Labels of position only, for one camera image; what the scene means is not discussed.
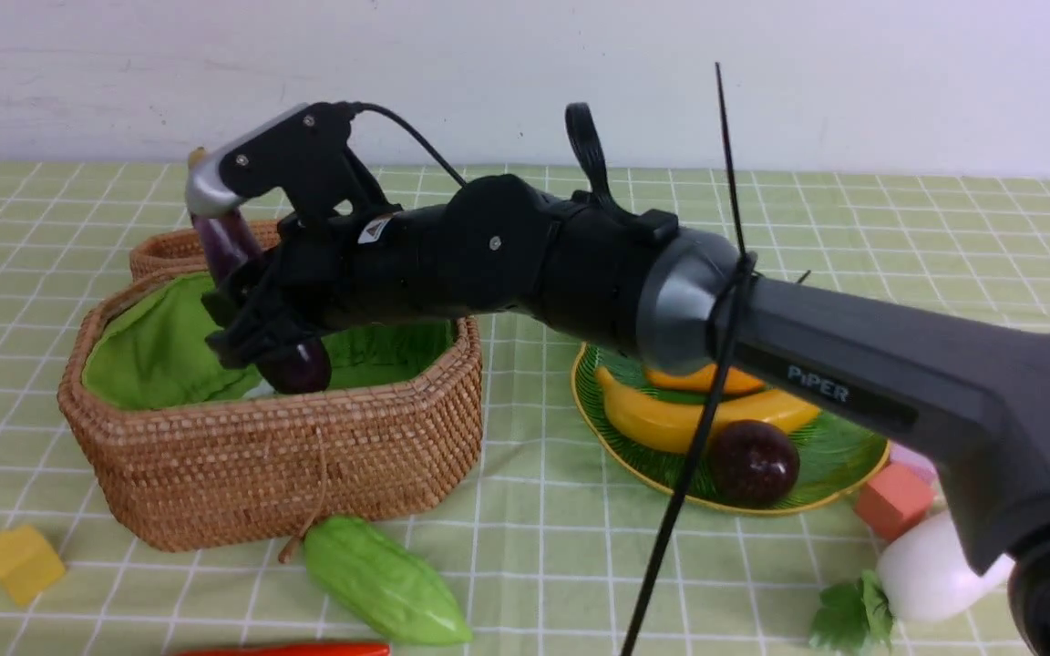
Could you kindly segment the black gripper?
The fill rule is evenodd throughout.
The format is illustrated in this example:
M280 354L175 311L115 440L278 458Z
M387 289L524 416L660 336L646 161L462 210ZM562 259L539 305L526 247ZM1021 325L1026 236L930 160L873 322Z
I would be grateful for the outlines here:
M242 369L329 333L453 317L434 253L440 205L384 216L286 219L280 240L203 296L207 345Z

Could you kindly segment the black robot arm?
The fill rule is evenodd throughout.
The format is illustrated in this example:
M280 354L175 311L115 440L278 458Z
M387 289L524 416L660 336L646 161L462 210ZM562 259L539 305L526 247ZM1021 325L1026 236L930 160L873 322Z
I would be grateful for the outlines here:
M210 296L228 368L366 324L516 312L651 368L738 369L936 465L968 565L1015 560L1025 643L1050 655L1050 333L751 273L721 235L634 219L511 174L396 211L374 182L301 191L262 264Z

